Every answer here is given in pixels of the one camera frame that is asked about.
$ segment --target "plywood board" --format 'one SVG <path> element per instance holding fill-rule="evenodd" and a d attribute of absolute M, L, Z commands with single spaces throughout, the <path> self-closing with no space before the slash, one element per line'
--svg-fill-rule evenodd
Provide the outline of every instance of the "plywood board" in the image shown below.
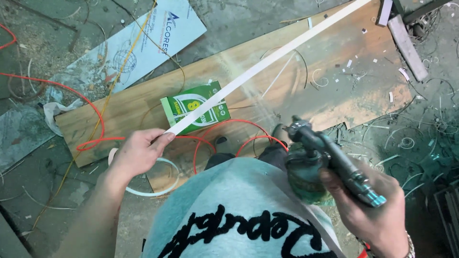
<path fill-rule="evenodd" d="M 323 21 L 325 14 L 331 16 L 343 6 L 312 16 L 313 26 Z M 398 71 L 400 59 L 391 33 L 388 28 L 378 27 L 371 21 L 377 16 L 379 6 L 378 0 L 371 1 L 298 47 L 307 62 L 308 72 L 301 56 L 291 52 L 243 84 L 225 99 L 231 117 L 250 120 L 271 131 L 279 121 L 289 123 L 291 115 L 296 114 L 310 118 L 315 130 L 324 130 L 343 122 L 352 128 L 403 107 L 411 100 L 411 94 Z M 256 64 L 266 52 L 271 53 L 273 48 L 288 43 L 308 28 L 308 20 L 299 21 L 192 63 L 184 67 L 185 88 L 206 84 L 209 79 L 218 80 L 225 86 Z M 346 67 L 349 60 L 353 62 Z M 324 83 L 320 78 L 328 79 L 326 87 L 312 86 L 314 71 L 318 84 Z M 127 136 L 140 129 L 140 121 L 146 113 L 142 128 L 169 128 L 159 99 L 176 94 L 182 82 L 182 72 L 176 70 L 114 94 L 104 113 L 105 137 Z M 389 91 L 394 95 L 393 103 L 389 103 Z M 104 101 L 96 101 L 95 105 L 102 109 Z M 76 146 L 91 135 L 97 120 L 89 106 L 56 118 L 73 156 L 78 153 Z M 100 135 L 100 131 L 99 127 L 95 135 Z M 217 135 L 226 135 L 236 151 L 257 133 L 259 130 L 252 125 L 230 123 L 218 127 L 206 138 L 211 140 Z M 246 147 L 243 154 L 254 156 L 255 151 L 259 155 L 266 144 L 267 141 L 258 140 L 254 146 Z M 113 141 L 102 142 L 81 153 L 76 163 L 83 166 L 104 158 L 116 146 Z M 175 162 L 186 175 L 191 175 L 195 146 L 196 142 L 191 140 L 177 139 L 167 147 L 164 157 Z M 196 161 L 198 171 L 206 165 L 210 154 L 207 147 L 200 147 Z"/>

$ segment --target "yellow wire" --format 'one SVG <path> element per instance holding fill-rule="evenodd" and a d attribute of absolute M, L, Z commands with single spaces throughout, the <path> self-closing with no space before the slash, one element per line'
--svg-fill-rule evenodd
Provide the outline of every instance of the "yellow wire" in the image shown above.
<path fill-rule="evenodd" d="M 155 6 L 156 6 L 156 1 L 157 1 L 157 0 L 155 0 L 155 2 L 153 3 L 153 7 L 151 8 L 150 12 L 148 13 L 148 15 L 147 15 L 147 17 L 146 17 L 146 19 L 145 19 L 145 22 L 143 23 L 142 27 L 140 28 L 140 32 L 139 32 L 139 34 L 137 35 L 137 38 L 135 39 L 134 43 L 132 44 L 132 47 L 131 47 L 131 49 L 129 50 L 129 53 L 127 54 L 127 56 L 126 56 L 126 59 L 124 59 L 124 63 L 123 63 L 123 65 L 121 66 L 118 75 L 116 76 L 115 80 L 113 81 L 112 85 L 110 86 L 110 92 L 108 93 L 107 99 L 105 100 L 104 107 L 102 108 L 101 116 L 102 116 L 102 115 L 104 114 L 104 112 L 105 112 L 105 108 L 107 107 L 108 101 L 110 100 L 110 96 L 112 95 L 113 88 L 115 87 L 115 84 L 116 84 L 116 82 L 118 81 L 118 78 L 121 76 L 121 73 L 122 73 L 122 71 L 123 71 L 123 69 L 124 69 L 124 66 L 125 66 L 126 63 L 127 63 L 128 59 L 129 59 L 129 56 L 131 55 L 132 50 L 133 50 L 134 47 L 135 47 L 135 44 L 136 44 L 137 41 L 139 40 L 140 35 L 142 35 L 142 32 L 144 32 L 143 29 L 145 28 L 145 25 L 146 25 L 146 23 L 148 22 L 148 19 L 150 19 L 150 15 L 151 15 L 151 13 L 153 12 L 153 9 L 154 9 Z M 89 137 L 89 139 L 88 139 L 87 141 L 90 141 L 90 140 L 92 139 L 92 137 L 94 136 L 95 131 L 97 130 L 97 127 L 99 126 L 100 122 L 101 122 L 101 120 L 99 119 L 99 120 L 97 121 L 97 124 L 96 124 L 95 127 L 94 127 L 94 130 L 93 130 L 91 136 Z M 78 158 L 78 156 L 80 155 L 80 153 L 81 153 L 81 151 L 78 152 L 78 154 L 77 154 L 77 155 L 72 159 L 72 161 L 70 162 L 70 164 L 69 164 L 69 166 L 68 166 L 68 168 L 67 168 L 67 171 L 65 172 L 65 174 L 64 174 L 64 176 L 63 176 L 63 178 L 62 178 L 61 184 L 59 185 L 59 188 L 57 189 L 57 191 L 56 191 L 56 193 L 54 194 L 54 196 L 48 201 L 48 204 L 49 204 L 49 203 L 57 196 L 57 194 L 60 192 L 60 190 L 61 190 L 61 188 L 62 188 L 62 185 L 64 184 L 65 178 L 67 177 L 68 172 L 70 171 L 70 168 L 71 168 L 72 165 L 73 165 L 73 162 L 75 162 L 75 160 Z M 44 207 L 44 208 L 41 210 L 40 214 L 38 215 L 37 219 L 35 220 L 34 225 L 32 226 L 32 230 L 34 230 L 35 227 L 37 226 L 38 220 L 40 219 L 41 214 L 42 214 L 45 210 L 46 210 L 46 207 Z"/>

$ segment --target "left hand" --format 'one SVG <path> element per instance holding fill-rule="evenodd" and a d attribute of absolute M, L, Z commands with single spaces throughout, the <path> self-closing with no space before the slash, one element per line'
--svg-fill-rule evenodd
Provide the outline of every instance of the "left hand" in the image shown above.
<path fill-rule="evenodd" d="M 154 128 L 131 133 L 116 152 L 109 173 L 119 175 L 129 182 L 133 177 L 150 170 L 164 148 L 175 138 L 173 133 Z"/>

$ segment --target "green adhesive box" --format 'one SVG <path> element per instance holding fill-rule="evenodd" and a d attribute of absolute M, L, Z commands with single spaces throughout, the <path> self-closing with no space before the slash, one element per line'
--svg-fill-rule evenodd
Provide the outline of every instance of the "green adhesive box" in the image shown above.
<path fill-rule="evenodd" d="M 172 97 L 164 97 L 161 99 L 161 104 L 166 113 L 170 126 L 175 125 L 182 120 L 190 112 L 197 109 L 202 103 L 215 95 L 219 90 L 220 83 L 218 81 L 210 84 L 197 86 L 193 89 L 185 90 L 178 95 Z M 210 110 L 205 112 L 196 121 L 190 124 L 179 135 L 185 135 L 192 131 L 202 129 L 206 126 L 219 123 L 230 119 L 230 113 L 226 102 L 221 100 Z"/>

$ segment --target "concrete floor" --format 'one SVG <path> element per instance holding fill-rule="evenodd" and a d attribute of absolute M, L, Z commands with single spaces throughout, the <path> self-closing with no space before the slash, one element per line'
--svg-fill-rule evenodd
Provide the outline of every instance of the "concrete floor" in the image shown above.
<path fill-rule="evenodd" d="M 149 0 L 118 1 L 134 12 L 136 16 L 147 12 L 151 4 Z M 68 24 L 79 24 L 86 17 L 86 5 L 83 0 L 59 2 L 22 0 L 21 2 L 52 17 L 65 17 L 81 6 L 82 10 L 80 13 L 66 20 Z M 190 2 L 195 12 L 206 25 L 207 32 L 179 53 L 179 59 L 181 59 L 181 65 L 183 66 L 285 26 L 279 24 L 281 20 L 313 15 L 346 1 L 326 0 L 319 7 L 314 1 L 305 2 L 302 0 L 191 0 Z M 110 0 L 99 0 L 98 2 L 97 0 L 92 0 L 90 5 L 92 6 L 90 8 L 90 19 L 98 22 L 106 32 L 109 32 L 113 28 L 111 34 L 122 29 L 122 26 L 119 24 L 121 19 L 128 22 L 131 21 L 128 15 L 122 9 L 117 8 Z M 69 54 L 67 48 L 71 41 L 71 33 L 64 28 L 56 29 L 54 25 L 25 10 L 20 10 L 8 1 L 0 1 L 0 11 L 5 15 L 7 25 L 16 33 L 20 43 L 33 47 L 34 50 L 21 49 L 21 59 L 19 62 L 21 62 L 23 67 L 27 67 L 30 58 L 33 58 L 34 62 L 31 72 L 32 76 L 38 78 L 49 78 L 83 55 L 86 49 L 92 49 L 103 41 L 103 36 L 99 29 L 96 26 L 88 24 L 84 27 L 80 40 L 76 44 L 75 52 Z M 416 47 L 422 59 L 438 57 L 439 62 L 432 63 L 429 69 L 431 77 L 447 79 L 456 88 L 456 84 L 459 82 L 459 74 L 456 71 L 459 65 L 459 58 L 456 57 L 457 41 L 455 40 L 458 40 L 458 36 L 457 33 L 454 34 L 452 32 L 459 31 L 459 22 L 458 19 L 451 17 L 451 13 L 454 11 L 457 10 L 443 7 L 439 27 L 425 42 Z M 0 51 L 0 60 L 2 60 L 0 62 L 0 71 L 18 73 L 18 59 L 15 48 L 7 48 Z M 161 75 L 173 69 L 175 69 L 174 64 L 166 62 L 156 69 L 152 76 Z M 0 78 L 0 85 L 4 85 L 5 81 L 5 78 Z M 420 119 L 426 107 L 430 105 L 436 107 L 438 105 L 439 95 L 451 92 L 445 84 L 440 84 L 439 81 L 432 81 L 427 85 L 415 84 L 414 86 L 429 100 L 415 101 L 406 111 L 407 116 L 416 120 Z M 444 110 L 443 116 L 448 116 L 449 121 L 455 119 L 455 111 L 458 108 L 455 106 L 453 100 L 444 98 L 442 103 Z M 0 100 L 0 114 L 3 114 L 12 107 L 13 104 L 9 100 Z M 433 109 L 429 109 L 424 119 L 425 121 L 432 120 L 437 116 L 438 113 L 435 114 Z M 408 119 L 401 120 L 400 118 L 396 124 L 388 126 L 393 128 L 393 126 L 401 125 L 417 127 L 416 122 L 412 123 Z M 362 133 L 366 130 L 364 127 L 357 127 L 349 131 L 346 131 L 344 127 L 341 127 L 341 129 L 341 139 L 348 141 L 360 141 Z M 330 135 L 336 135 L 336 130 L 337 128 L 330 130 Z M 424 132 L 424 135 L 428 135 L 427 127 L 421 127 L 421 131 Z M 392 130 L 373 128 L 368 132 L 364 144 L 376 150 L 376 154 L 369 151 L 368 148 L 362 148 L 357 145 L 347 145 L 346 148 L 352 153 L 367 153 L 369 156 L 380 155 L 383 158 L 400 154 L 416 161 L 419 161 L 430 151 L 426 147 L 430 138 L 427 136 L 422 137 L 412 132 L 407 132 L 407 136 L 405 137 L 413 138 L 419 144 L 416 148 L 401 150 L 397 147 L 397 142 L 394 140 L 390 142 L 387 149 L 384 149 L 384 144 L 390 132 Z M 435 150 L 435 153 L 437 152 L 444 155 L 439 149 Z M 65 141 L 61 137 L 54 137 L 29 154 L 24 158 L 24 162 L 21 165 L 5 176 L 5 184 L 0 187 L 0 199 L 23 193 L 22 186 L 24 186 L 35 199 L 46 203 L 51 192 L 55 192 L 59 187 L 62 175 L 65 173 L 68 162 L 71 159 L 72 157 Z M 97 169 L 92 174 L 89 174 L 95 168 Z M 83 199 L 75 197 L 82 196 L 84 199 L 87 199 L 91 195 L 98 175 L 106 168 L 106 159 L 81 169 L 75 166 L 72 167 L 61 192 L 53 201 L 53 205 L 77 208 L 81 205 Z M 397 161 L 385 164 L 385 169 L 386 173 L 391 173 L 400 182 L 403 182 L 410 170 L 410 166 L 407 162 Z M 89 188 L 89 191 L 82 195 L 80 189 L 85 186 Z M 149 187 L 148 182 L 140 177 L 134 178 L 130 186 L 137 189 L 147 189 Z M 413 194 L 407 202 L 410 204 L 413 203 L 420 212 L 426 213 L 425 209 L 416 205 L 417 197 L 417 194 Z M 129 193 L 125 195 L 119 220 L 116 257 L 139 256 L 142 239 L 146 237 L 153 216 L 164 201 L 165 198 L 149 199 Z M 41 206 L 34 203 L 25 194 L 13 200 L 2 202 L 0 207 L 2 214 L 15 225 L 14 230 L 18 234 L 29 231 L 41 211 Z M 407 220 L 410 220 L 410 216 L 414 216 L 410 213 L 410 210 L 407 213 Z M 332 218 L 340 245 L 345 254 L 350 258 L 356 257 L 361 247 L 342 225 L 336 209 L 327 208 L 325 211 Z M 75 210 L 48 209 L 41 215 L 37 230 L 30 235 L 21 237 L 21 240 L 34 257 L 48 257 L 58 248 L 60 240 L 65 236 L 72 218 L 76 214 L 78 212 Z M 428 213 L 426 213 L 426 218 L 427 220 L 430 218 Z M 416 228 L 418 225 L 414 224 L 410 226 L 407 223 L 407 226 L 412 228 Z M 415 245 L 423 250 L 419 253 L 418 257 L 433 257 L 433 255 L 438 253 L 438 246 L 441 246 L 441 243 L 437 243 L 433 236 L 411 234 L 413 240 L 415 240 Z"/>

